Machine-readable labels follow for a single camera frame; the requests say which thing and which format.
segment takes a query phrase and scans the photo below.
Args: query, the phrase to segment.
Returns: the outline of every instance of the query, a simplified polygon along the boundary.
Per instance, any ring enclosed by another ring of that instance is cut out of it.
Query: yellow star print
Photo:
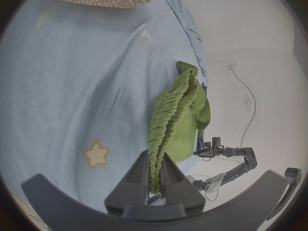
[[[90,149],[84,151],[83,155],[88,160],[90,168],[95,168],[97,165],[105,165],[107,163],[107,154],[109,149],[101,147],[98,141],[95,141]]]

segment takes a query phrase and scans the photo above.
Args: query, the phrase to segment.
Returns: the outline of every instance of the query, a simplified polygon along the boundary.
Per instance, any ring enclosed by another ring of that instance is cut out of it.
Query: star with orange outline
[[[83,155],[88,160],[90,168],[95,168],[97,165],[105,165],[107,163],[107,154],[109,149],[101,147],[98,141],[94,141],[92,147],[84,151]]]

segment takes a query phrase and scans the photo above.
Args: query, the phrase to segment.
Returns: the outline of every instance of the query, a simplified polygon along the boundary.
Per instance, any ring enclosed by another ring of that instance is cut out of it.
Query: mattress
[[[176,61],[197,66],[206,83],[196,29],[179,0],[127,10],[28,0],[0,44],[0,172],[9,190],[27,202],[20,184],[41,173],[106,212],[104,199],[147,149],[156,99],[180,75]],[[105,154],[94,162],[97,148]],[[178,166],[186,172],[197,161]]]

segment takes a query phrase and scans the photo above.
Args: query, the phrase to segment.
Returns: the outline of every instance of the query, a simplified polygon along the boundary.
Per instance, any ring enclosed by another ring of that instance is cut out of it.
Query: green garment
[[[156,101],[147,138],[150,161],[150,191],[160,193],[159,171],[166,152],[175,163],[193,154],[196,130],[198,136],[210,123],[210,105],[197,80],[198,68],[178,61],[181,75],[171,89]]]

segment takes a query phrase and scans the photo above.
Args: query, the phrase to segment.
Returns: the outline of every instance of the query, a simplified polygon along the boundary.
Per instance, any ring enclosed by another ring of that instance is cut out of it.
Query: robotic arm
[[[226,157],[232,157],[232,156],[243,156],[244,162],[238,165],[237,167],[233,168],[232,170],[226,172],[221,180],[221,183],[219,186],[222,186],[232,180],[237,179],[244,173],[247,173],[248,171],[254,169],[257,166],[257,160],[256,156],[253,152],[252,148],[230,148],[230,147],[224,147],[223,145],[220,145],[220,137],[213,137],[212,138],[212,144],[211,142],[204,143],[203,148],[198,148],[197,151],[194,152],[194,155],[197,155],[199,157],[206,157],[206,158],[213,158],[215,156],[226,156]],[[212,179],[219,178],[219,176],[222,177],[222,175],[217,175],[213,178],[207,179],[206,181],[202,180],[195,180],[193,179],[192,183],[199,191],[208,191]]]

